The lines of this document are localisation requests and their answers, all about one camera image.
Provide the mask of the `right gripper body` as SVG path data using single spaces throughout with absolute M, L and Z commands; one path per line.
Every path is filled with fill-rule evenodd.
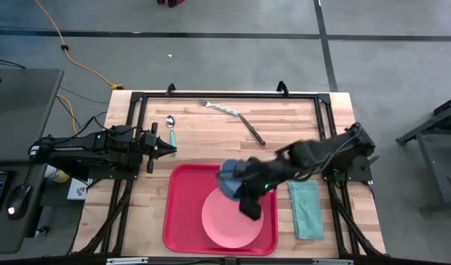
M 245 197 L 258 200 L 284 182 L 284 164 L 280 160 L 249 158 L 243 177 Z

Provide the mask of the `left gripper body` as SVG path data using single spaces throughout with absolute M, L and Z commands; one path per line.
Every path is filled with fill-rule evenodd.
M 157 136 L 158 123 L 152 123 L 150 130 L 141 133 L 140 149 L 143 155 L 148 156 L 147 173 L 153 173 L 155 160 L 158 159 L 158 145 L 160 138 Z

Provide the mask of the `spoon with teal handle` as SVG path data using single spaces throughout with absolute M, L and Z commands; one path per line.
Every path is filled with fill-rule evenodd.
M 174 126 L 175 126 L 174 117 L 171 115 L 168 115 L 166 118 L 166 121 L 167 121 L 167 127 L 169 128 L 170 144 L 172 146 L 176 146 L 176 140 L 175 140 L 175 134 L 174 134 Z

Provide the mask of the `pink round plate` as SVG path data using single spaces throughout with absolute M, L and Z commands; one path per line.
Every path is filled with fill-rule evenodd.
M 201 221 L 206 235 L 216 244 L 229 249 L 249 245 L 261 232 L 263 218 L 253 220 L 239 210 L 239 202 L 227 198 L 219 188 L 203 203 Z

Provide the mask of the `blue bowl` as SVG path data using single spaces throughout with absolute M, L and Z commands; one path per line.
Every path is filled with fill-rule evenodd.
M 241 200 L 245 197 L 245 169 L 246 160 L 225 160 L 220 170 L 216 173 L 216 179 L 220 191 L 231 200 Z

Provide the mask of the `black-handled table knife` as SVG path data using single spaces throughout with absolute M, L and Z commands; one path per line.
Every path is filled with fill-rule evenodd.
M 239 113 L 237 116 L 240 118 L 242 123 L 247 127 L 247 129 L 251 133 L 251 135 L 258 141 L 258 143 L 261 146 L 265 146 L 266 142 L 262 139 L 262 137 L 255 130 L 255 128 L 251 125 L 251 123 L 242 114 Z

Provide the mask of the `teal cloth napkin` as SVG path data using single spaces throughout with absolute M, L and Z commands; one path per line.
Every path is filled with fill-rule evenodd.
M 318 192 L 318 182 L 289 182 L 288 190 L 297 239 L 323 239 L 324 222 Z

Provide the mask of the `red plastic tray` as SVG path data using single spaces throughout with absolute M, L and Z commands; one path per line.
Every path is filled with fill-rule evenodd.
M 263 227 L 247 246 L 229 249 L 214 243 L 203 229 L 201 212 L 207 196 L 219 188 L 218 164 L 184 163 L 170 176 L 164 216 L 163 240 L 173 252 L 218 255 L 269 255 L 278 244 L 278 210 L 276 193 L 260 199 Z

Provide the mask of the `fork with patterned teal handle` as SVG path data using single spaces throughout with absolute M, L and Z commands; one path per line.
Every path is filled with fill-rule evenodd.
M 211 102 L 208 102 L 206 100 L 200 100 L 200 103 L 204 107 L 209 107 L 209 108 L 212 108 L 212 109 L 215 109 L 215 110 L 218 110 L 218 111 L 222 111 L 224 113 L 231 114 L 233 116 L 238 116 L 239 115 L 239 113 L 234 111 L 234 110 L 230 110 L 228 108 L 221 107 L 219 105 L 213 105 Z

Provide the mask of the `white cardboard box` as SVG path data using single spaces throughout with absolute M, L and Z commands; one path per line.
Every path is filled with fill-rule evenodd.
M 87 196 L 87 187 L 90 183 L 72 179 L 66 199 L 71 201 L 84 201 Z

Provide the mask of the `yellow and white bottle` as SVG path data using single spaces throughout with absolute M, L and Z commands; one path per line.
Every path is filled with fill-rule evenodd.
M 44 177 L 56 183 L 65 183 L 70 179 L 67 173 L 50 165 L 46 167 Z

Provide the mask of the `black computer mouse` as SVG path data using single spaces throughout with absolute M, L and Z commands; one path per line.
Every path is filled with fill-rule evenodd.
M 7 201 L 7 216 L 11 220 L 24 217 L 27 212 L 32 187 L 28 184 L 16 186 L 9 194 Z

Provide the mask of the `grey side desk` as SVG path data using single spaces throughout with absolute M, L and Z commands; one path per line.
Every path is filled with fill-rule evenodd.
M 45 164 L 32 164 L 28 151 L 42 137 L 64 71 L 45 68 L 0 68 L 0 172 L 12 172 L 0 207 L 0 254 L 20 250 L 35 229 L 35 214 Z M 7 202 L 19 186 L 29 186 L 26 213 L 8 217 Z

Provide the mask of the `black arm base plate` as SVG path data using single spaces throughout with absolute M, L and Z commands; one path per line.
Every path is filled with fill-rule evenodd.
M 379 155 L 372 158 L 357 156 L 353 164 L 344 170 L 327 169 L 323 173 L 323 179 L 327 182 L 353 181 L 361 183 L 373 183 L 371 165 L 379 159 Z
M 92 168 L 88 171 L 88 178 L 110 179 L 110 180 L 135 180 L 138 178 L 139 170 L 115 170 L 110 168 Z

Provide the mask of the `silver metal bracket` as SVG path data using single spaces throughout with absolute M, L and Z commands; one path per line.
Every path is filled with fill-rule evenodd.
M 345 259 L 313 259 L 312 265 L 354 265 L 354 262 L 352 260 L 345 260 Z
M 148 264 L 147 257 L 109 258 L 105 265 L 143 265 Z

